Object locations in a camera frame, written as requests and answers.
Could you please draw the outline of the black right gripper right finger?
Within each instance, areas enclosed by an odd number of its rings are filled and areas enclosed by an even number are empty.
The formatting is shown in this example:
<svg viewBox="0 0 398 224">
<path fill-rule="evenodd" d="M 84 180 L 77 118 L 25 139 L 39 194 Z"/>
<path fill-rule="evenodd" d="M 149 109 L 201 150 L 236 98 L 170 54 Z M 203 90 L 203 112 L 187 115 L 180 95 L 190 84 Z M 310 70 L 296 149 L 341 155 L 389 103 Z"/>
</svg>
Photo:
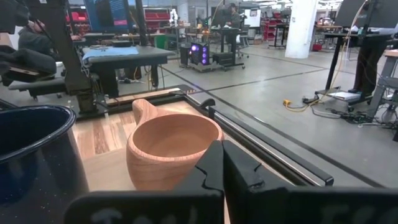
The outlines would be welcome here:
<svg viewBox="0 0 398 224">
<path fill-rule="evenodd" d="M 231 141 L 224 187 L 235 224 L 398 224 L 398 190 L 296 186 Z"/>
</svg>

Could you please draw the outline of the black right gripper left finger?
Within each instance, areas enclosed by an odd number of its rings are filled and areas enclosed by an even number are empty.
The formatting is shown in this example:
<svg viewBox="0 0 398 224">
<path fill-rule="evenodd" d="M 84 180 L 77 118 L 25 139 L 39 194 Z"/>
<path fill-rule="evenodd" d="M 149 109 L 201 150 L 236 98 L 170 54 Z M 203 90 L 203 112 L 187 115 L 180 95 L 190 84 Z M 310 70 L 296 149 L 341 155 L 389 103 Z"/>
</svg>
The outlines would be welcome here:
<svg viewBox="0 0 398 224">
<path fill-rule="evenodd" d="M 64 224 L 223 224 L 223 159 L 213 141 L 173 190 L 92 192 L 68 206 Z"/>
</svg>

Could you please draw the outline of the wooden cup with handle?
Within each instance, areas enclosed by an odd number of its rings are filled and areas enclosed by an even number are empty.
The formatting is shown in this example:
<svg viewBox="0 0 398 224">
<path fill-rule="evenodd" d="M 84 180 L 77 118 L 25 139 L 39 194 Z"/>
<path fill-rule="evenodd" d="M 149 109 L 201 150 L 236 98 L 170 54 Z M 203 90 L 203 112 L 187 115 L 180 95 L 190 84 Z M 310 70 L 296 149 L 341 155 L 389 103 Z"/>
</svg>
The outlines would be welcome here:
<svg viewBox="0 0 398 224">
<path fill-rule="evenodd" d="M 127 139 L 126 164 L 137 190 L 171 190 L 194 168 L 220 126 L 202 115 L 158 108 L 145 99 L 132 102 L 136 127 Z"/>
</svg>

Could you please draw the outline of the dark blue enamel mug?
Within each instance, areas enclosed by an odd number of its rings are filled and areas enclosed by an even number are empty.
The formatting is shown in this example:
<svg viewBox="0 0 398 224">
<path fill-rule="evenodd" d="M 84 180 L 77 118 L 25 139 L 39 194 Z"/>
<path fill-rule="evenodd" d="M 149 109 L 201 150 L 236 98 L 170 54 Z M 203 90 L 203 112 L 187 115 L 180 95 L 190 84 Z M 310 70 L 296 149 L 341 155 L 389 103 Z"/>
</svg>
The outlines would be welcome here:
<svg viewBox="0 0 398 224">
<path fill-rule="evenodd" d="M 64 106 L 0 111 L 0 224 L 63 224 L 75 198 L 89 191 Z"/>
</svg>

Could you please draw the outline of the wooden tray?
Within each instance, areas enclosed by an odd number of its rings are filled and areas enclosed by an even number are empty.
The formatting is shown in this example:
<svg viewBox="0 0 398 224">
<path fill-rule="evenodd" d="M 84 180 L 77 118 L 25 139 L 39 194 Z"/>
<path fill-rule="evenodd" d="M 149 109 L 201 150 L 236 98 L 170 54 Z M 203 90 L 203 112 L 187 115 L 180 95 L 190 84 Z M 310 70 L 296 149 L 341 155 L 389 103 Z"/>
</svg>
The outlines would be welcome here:
<svg viewBox="0 0 398 224">
<path fill-rule="evenodd" d="M 122 146 L 89 156 L 78 148 L 90 189 L 82 200 L 90 224 L 249 223 L 278 204 L 266 192 L 315 181 L 282 159 L 265 155 L 253 138 L 218 117 L 215 102 L 188 100 L 155 106 L 132 102 L 130 123 L 93 121 L 93 139 L 123 137 Z"/>
</svg>

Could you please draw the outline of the white flat board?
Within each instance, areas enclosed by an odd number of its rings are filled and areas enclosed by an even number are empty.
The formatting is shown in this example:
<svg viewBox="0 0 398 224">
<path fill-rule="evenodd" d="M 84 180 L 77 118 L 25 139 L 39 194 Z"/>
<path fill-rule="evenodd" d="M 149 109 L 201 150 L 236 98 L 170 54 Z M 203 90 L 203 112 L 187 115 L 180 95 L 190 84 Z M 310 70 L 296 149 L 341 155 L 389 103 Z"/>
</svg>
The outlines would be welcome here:
<svg viewBox="0 0 398 224">
<path fill-rule="evenodd" d="M 332 98 L 337 98 L 340 100 L 357 100 L 361 98 L 360 94 L 357 93 L 349 93 L 344 91 L 338 91 L 335 93 L 329 93 L 328 96 Z"/>
</svg>

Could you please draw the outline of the black rolling workstation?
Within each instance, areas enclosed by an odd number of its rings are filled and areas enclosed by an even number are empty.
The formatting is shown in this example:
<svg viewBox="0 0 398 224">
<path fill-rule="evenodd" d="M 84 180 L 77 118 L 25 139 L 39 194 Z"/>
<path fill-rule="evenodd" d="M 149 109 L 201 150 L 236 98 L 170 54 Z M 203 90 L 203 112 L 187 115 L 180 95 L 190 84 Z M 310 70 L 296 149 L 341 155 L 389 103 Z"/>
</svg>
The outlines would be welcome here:
<svg viewBox="0 0 398 224">
<path fill-rule="evenodd" d="M 244 65 L 244 63 L 236 62 L 236 38 L 238 37 L 238 33 L 240 32 L 240 30 L 238 28 L 215 28 L 214 31 L 220 34 L 221 52 L 213 54 L 213 61 L 220 65 L 224 71 L 227 71 L 227 68 L 229 67 L 241 67 L 242 69 L 245 69 L 246 66 Z M 228 52 L 224 51 L 224 42 L 226 40 L 231 45 L 231 48 L 228 50 Z"/>
</svg>

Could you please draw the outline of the computer tower with purple lights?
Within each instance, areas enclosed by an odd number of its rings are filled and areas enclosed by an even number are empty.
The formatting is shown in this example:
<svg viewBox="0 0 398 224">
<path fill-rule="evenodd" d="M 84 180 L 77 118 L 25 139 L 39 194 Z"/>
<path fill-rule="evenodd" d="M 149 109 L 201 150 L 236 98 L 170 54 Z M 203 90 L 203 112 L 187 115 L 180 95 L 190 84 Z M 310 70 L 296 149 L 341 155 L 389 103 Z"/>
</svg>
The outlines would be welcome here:
<svg viewBox="0 0 398 224">
<path fill-rule="evenodd" d="M 210 51 L 209 45 L 201 42 L 192 42 L 189 51 L 190 62 L 198 65 L 209 65 L 210 64 Z"/>
</svg>

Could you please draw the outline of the grey side desk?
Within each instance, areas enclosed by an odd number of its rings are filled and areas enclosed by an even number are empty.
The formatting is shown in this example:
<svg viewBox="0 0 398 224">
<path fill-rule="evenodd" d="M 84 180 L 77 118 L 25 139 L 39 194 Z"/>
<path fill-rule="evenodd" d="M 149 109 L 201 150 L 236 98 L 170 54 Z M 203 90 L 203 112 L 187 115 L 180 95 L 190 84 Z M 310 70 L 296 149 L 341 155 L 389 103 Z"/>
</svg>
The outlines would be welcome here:
<svg viewBox="0 0 398 224">
<path fill-rule="evenodd" d="M 90 47 L 83 49 L 87 53 Z M 135 46 L 137 55 L 126 55 L 116 57 L 98 57 L 83 60 L 83 65 L 97 73 L 100 79 L 102 91 L 112 98 L 119 96 L 118 82 L 116 81 L 116 70 L 121 68 L 134 68 L 151 66 L 152 72 L 157 73 L 157 67 L 167 63 L 168 56 L 174 53 L 169 50 L 159 49 L 152 46 Z"/>
</svg>

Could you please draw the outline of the green bin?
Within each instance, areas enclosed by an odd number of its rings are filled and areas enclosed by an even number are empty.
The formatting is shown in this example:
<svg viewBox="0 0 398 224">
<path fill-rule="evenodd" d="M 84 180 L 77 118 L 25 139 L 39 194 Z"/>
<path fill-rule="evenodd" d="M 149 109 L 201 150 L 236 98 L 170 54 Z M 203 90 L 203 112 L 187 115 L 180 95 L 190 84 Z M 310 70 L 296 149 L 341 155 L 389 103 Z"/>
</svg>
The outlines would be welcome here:
<svg viewBox="0 0 398 224">
<path fill-rule="evenodd" d="M 159 48 L 159 49 L 165 49 L 168 50 L 169 49 L 169 39 L 167 37 L 167 35 L 165 34 L 157 34 L 154 37 L 154 45 L 155 47 Z"/>
</svg>

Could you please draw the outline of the grey metal table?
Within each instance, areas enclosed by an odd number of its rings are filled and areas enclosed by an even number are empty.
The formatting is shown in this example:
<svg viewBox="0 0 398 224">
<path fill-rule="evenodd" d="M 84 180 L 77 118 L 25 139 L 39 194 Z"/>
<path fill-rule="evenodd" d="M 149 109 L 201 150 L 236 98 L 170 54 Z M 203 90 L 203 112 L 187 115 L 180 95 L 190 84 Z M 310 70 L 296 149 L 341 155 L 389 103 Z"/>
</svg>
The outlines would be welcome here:
<svg viewBox="0 0 398 224">
<path fill-rule="evenodd" d="M 372 118 L 375 117 L 377 110 L 381 105 L 388 104 L 393 108 L 398 108 L 398 78 L 393 77 L 394 69 L 398 62 L 398 49 L 385 51 L 385 56 L 387 59 L 379 80 L 377 81 L 376 89 L 368 110 L 368 115 Z M 383 98 L 384 92 L 388 88 L 394 90 L 391 100 Z"/>
</svg>

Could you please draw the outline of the blue desk mat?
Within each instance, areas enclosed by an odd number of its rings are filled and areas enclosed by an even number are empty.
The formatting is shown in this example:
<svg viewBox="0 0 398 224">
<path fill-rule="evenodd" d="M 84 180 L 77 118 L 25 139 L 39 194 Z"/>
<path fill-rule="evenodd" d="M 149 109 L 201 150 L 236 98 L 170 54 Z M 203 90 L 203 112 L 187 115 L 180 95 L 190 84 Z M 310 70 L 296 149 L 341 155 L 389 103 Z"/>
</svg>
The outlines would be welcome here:
<svg viewBox="0 0 398 224">
<path fill-rule="evenodd" d="M 89 48 L 87 53 L 84 53 L 83 60 L 98 57 L 116 57 L 126 55 L 137 55 L 139 52 L 135 47 L 100 47 Z"/>
</svg>

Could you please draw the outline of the red storage rack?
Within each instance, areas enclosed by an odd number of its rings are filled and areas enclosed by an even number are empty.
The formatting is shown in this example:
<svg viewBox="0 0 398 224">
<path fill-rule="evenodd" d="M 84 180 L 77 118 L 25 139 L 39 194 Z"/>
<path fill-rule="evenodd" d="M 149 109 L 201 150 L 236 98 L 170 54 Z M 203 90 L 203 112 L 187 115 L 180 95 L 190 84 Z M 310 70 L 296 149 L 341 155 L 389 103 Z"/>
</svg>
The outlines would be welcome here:
<svg viewBox="0 0 398 224">
<path fill-rule="evenodd" d="M 163 29 L 170 25 L 170 9 L 144 8 L 144 17 L 148 29 Z"/>
<path fill-rule="evenodd" d="M 265 18 L 262 21 L 263 39 L 266 41 L 274 40 L 276 36 L 276 27 L 282 23 L 281 19 Z"/>
</svg>

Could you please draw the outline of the person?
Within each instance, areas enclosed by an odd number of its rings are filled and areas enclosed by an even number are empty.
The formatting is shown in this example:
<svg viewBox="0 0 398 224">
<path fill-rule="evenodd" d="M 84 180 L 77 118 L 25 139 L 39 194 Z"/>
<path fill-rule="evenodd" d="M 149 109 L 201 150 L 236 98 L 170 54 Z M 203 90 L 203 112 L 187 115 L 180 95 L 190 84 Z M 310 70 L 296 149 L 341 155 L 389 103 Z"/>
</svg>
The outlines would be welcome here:
<svg viewBox="0 0 398 224">
<path fill-rule="evenodd" d="M 240 27 L 240 15 L 237 12 L 237 7 L 235 5 L 235 3 L 231 3 L 230 4 L 230 11 L 231 11 L 231 17 L 229 18 L 229 20 L 227 21 L 227 25 L 232 27 L 232 28 L 239 28 Z"/>
<path fill-rule="evenodd" d="M 41 54 L 51 56 L 55 61 L 62 61 L 55 45 L 49 35 L 46 34 L 45 24 L 36 19 L 29 19 L 28 25 L 19 32 L 18 47 L 29 49 Z"/>
<path fill-rule="evenodd" d="M 376 87 L 377 63 L 385 49 L 383 40 L 368 40 L 360 47 L 354 86 L 349 92 L 371 95 Z"/>
</svg>

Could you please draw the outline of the white building pillar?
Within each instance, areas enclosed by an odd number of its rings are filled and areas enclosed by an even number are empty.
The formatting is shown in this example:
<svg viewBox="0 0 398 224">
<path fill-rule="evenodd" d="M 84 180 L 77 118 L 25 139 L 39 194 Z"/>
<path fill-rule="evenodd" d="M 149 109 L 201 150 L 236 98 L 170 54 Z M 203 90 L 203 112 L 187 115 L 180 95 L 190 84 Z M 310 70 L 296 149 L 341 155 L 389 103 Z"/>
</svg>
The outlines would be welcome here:
<svg viewBox="0 0 398 224">
<path fill-rule="evenodd" d="M 293 0 L 285 57 L 307 58 L 312 41 L 318 0 Z"/>
</svg>

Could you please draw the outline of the black standing desk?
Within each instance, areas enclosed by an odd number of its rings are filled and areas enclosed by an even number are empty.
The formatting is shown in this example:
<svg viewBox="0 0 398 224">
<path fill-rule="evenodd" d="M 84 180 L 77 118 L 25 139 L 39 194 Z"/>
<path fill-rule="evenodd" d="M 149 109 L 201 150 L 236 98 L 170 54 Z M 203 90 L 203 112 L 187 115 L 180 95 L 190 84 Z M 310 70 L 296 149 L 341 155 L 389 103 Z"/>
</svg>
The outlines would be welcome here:
<svg viewBox="0 0 398 224">
<path fill-rule="evenodd" d="M 371 104 L 372 96 L 362 96 L 358 94 L 354 98 L 342 98 L 338 97 L 337 93 L 348 93 L 346 90 L 342 90 L 340 86 L 335 86 L 336 78 L 342 68 L 344 62 L 344 54 L 341 53 L 342 50 L 348 49 L 350 43 L 354 46 L 359 46 L 359 43 L 364 44 L 369 43 L 371 40 L 382 40 L 385 43 L 385 46 L 388 45 L 398 45 L 398 39 L 392 39 L 389 35 L 380 35 L 380 34 L 369 34 L 364 37 L 364 39 L 359 39 L 358 34 L 348 34 L 348 33 L 324 33 L 325 38 L 327 39 L 337 39 L 336 47 L 333 54 L 333 58 L 330 65 L 330 70 L 328 73 L 328 78 L 326 80 L 326 85 L 324 90 L 315 91 L 315 95 L 320 101 L 324 96 L 330 98 L 336 98 L 337 100 L 344 101 L 348 104 L 348 109 L 352 109 L 354 105 L 366 102 L 367 104 Z"/>
</svg>

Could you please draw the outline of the blue-screen computer monitor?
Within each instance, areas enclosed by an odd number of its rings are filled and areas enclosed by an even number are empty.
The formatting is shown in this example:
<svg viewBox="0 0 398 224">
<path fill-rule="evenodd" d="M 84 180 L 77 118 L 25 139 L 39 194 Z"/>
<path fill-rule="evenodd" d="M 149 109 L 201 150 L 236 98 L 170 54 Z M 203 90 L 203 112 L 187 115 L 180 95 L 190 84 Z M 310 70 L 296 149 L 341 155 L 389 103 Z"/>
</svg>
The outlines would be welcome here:
<svg viewBox="0 0 398 224">
<path fill-rule="evenodd" d="M 84 3 L 92 32 L 128 30 L 126 0 L 84 0 Z"/>
</svg>

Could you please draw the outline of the black computer monitor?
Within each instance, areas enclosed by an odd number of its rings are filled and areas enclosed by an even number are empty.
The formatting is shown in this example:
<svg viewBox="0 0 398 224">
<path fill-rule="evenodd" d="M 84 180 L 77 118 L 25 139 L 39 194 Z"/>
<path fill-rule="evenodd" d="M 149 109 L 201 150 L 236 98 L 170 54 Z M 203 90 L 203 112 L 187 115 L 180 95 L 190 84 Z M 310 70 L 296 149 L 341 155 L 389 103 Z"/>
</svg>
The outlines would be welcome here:
<svg viewBox="0 0 398 224">
<path fill-rule="evenodd" d="M 344 0 L 335 19 L 342 27 L 395 28 L 398 0 Z"/>
</svg>

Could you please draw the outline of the black metal table frame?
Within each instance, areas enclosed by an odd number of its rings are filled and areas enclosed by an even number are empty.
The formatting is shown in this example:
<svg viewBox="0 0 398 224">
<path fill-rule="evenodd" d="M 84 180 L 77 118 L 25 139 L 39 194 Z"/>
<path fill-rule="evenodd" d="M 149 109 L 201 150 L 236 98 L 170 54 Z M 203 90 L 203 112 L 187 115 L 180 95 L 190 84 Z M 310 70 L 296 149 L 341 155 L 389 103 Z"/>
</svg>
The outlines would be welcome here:
<svg viewBox="0 0 398 224">
<path fill-rule="evenodd" d="M 132 102 L 136 125 L 124 149 L 83 161 L 72 126 L 75 113 L 64 106 L 43 105 L 0 111 L 0 187 L 30 187 L 39 165 L 58 184 L 86 184 L 98 190 L 171 190 L 184 181 L 220 173 L 263 185 L 294 181 L 248 153 L 248 147 L 224 138 L 220 125 L 207 116 L 159 108 L 143 98 Z"/>
</svg>

